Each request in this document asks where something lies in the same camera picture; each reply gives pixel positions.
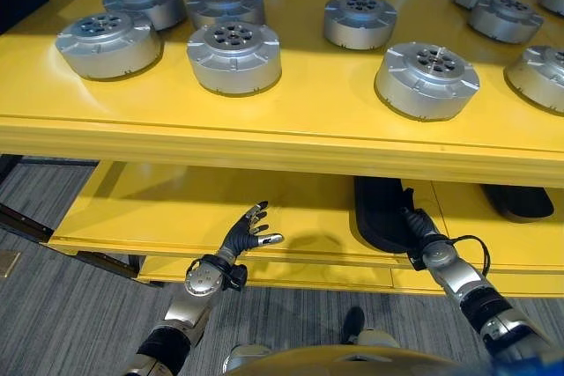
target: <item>black pad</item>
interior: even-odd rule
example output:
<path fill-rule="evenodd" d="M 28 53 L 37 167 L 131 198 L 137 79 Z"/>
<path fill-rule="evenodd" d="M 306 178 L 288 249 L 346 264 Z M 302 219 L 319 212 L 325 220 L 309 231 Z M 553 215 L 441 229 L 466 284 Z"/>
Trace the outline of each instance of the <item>black pad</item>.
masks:
<path fill-rule="evenodd" d="M 507 220 L 533 222 L 554 213 L 544 188 L 509 185 L 482 185 L 492 207 Z"/>
<path fill-rule="evenodd" d="M 405 253 L 417 240 L 400 210 L 413 210 L 413 190 L 404 191 L 395 178 L 354 178 L 356 222 L 360 235 L 371 246 L 387 253 Z"/>

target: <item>black cable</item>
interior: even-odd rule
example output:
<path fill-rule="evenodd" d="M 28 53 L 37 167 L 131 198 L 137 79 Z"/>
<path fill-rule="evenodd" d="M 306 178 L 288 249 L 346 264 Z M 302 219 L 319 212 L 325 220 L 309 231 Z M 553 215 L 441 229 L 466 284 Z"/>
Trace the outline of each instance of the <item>black cable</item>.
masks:
<path fill-rule="evenodd" d="M 490 271 L 490 265 L 492 264 L 492 259 L 490 257 L 490 252 L 487 249 L 486 243 L 482 241 L 480 238 L 478 238 L 476 235 L 463 235 L 462 237 L 449 240 L 448 243 L 452 246 L 456 244 L 458 241 L 463 241 L 463 240 L 476 240 L 482 246 L 482 250 L 484 251 L 484 268 L 482 269 L 482 275 L 486 277 L 487 273 Z"/>

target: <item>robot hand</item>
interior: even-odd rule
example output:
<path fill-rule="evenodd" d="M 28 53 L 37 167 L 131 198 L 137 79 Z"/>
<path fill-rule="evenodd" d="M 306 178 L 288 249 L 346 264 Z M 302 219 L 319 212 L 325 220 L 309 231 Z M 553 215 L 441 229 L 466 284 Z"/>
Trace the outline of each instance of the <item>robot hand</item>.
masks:
<path fill-rule="evenodd" d="M 279 233 L 257 235 L 259 232 L 266 231 L 269 228 L 268 225 L 255 227 L 261 219 L 266 217 L 265 210 L 267 207 L 268 202 L 260 202 L 241 216 L 227 233 L 219 249 L 219 254 L 225 254 L 227 257 L 230 254 L 236 258 L 243 250 L 282 242 L 284 237 Z"/>
<path fill-rule="evenodd" d="M 257 235 L 268 225 L 257 223 L 266 217 L 268 202 L 251 207 L 233 225 L 216 254 L 205 254 L 186 272 L 186 292 L 173 299 L 165 319 L 139 347 L 125 376 L 175 376 L 182 369 L 190 348 L 204 334 L 210 311 L 226 289 L 240 291 L 247 282 L 247 268 L 236 265 L 237 257 L 251 248 L 282 242 L 279 233 Z"/>

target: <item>black robotic glove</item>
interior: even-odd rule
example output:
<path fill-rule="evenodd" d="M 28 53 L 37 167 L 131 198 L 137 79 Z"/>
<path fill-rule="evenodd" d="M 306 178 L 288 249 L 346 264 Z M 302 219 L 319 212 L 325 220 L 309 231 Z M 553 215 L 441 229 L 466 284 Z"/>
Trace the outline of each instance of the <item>black robotic glove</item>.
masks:
<path fill-rule="evenodd" d="M 260 202 L 251 207 L 229 230 L 221 248 L 228 249 L 237 257 L 244 250 L 282 242 L 284 237 L 279 233 L 257 235 L 259 232 L 266 231 L 269 228 L 268 225 L 255 226 L 261 219 L 266 217 L 265 210 L 267 207 L 268 202 Z"/>

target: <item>robot finger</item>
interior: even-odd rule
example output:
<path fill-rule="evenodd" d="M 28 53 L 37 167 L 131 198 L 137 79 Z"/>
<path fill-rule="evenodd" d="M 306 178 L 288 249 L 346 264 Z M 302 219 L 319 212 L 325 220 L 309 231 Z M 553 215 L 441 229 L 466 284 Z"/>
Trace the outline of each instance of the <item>robot finger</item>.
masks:
<path fill-rule="evenodd" d="M 268 235 L 259 235 L 256 237 L 258 246 L 267 246 L 269 244 L 278 244 L 284 240 L 281 233 L 269 233 Z"/>
<path fill-rule="evenodd" d="M 259 233 L 260 231 L 266 231 L 269 228 L 268 225 L 260 225 L 256 228 L 251 228 L 251 230 L 249 231 L 251 235 L 255 235 L 256 233 Z"/>

